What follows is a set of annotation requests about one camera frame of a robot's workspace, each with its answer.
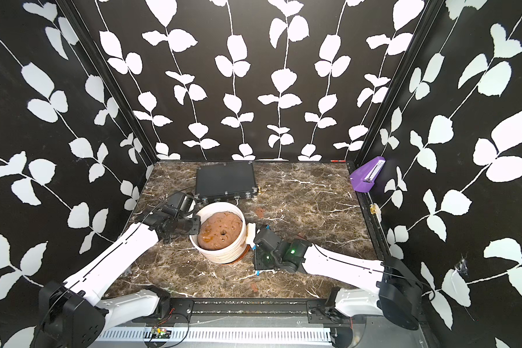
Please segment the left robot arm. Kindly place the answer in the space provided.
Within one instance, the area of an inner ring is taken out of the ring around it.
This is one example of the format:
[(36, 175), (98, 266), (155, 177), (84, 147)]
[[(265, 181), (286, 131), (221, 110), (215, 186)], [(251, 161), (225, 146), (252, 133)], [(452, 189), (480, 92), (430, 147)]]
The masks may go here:
[(200, 218), (195, 199), (176, 191), (135, 223), (97, 258), (63, 282), (49, 282), (39, 292), (40, 323), (32, 347), (89, 347), (122, 323), (171, 315), (171, 295), (156, 286), (104, 300), (110, 286), (147, 250), (174, 234), (197, 235)]

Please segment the white ceramic pot with mud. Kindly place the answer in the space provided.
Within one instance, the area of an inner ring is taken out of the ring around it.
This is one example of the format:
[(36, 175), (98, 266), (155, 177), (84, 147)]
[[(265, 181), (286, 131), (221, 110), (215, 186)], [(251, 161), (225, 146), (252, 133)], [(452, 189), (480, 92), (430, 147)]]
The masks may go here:
[(247, 223), (242, 211), (234, 204), (216, 202), (196, 215), (201, 217), (201, 226), (197, 236), (189, 237), (193, 246), (215, 264), (235, 261), (247, 245)]

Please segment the white and blue scrub brush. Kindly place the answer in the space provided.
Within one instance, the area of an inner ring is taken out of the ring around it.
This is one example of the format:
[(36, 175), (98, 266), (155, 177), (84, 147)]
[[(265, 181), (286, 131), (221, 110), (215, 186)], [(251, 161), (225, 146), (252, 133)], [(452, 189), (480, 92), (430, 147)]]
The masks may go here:
[(246, 243), (252, 248), (255, 249), (255, 236), (257, 234), (257, 226), (255, 223), (248, 223), (246, 229)]

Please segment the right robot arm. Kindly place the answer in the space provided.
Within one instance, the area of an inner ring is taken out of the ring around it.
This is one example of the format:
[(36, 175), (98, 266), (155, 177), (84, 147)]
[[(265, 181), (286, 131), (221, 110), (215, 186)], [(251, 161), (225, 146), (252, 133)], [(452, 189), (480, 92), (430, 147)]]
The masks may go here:
[(287, 242), (268, 225), (247, 225), (246, 243), (256, 271), (285, 271), (332, 278), (353, 289), (339, 289), (329, 307), (346, 317), (383, 316), (403, 329), (419, 329), (423, 282), (400, 260), (364, 260), (332, 252), (307, 239)]

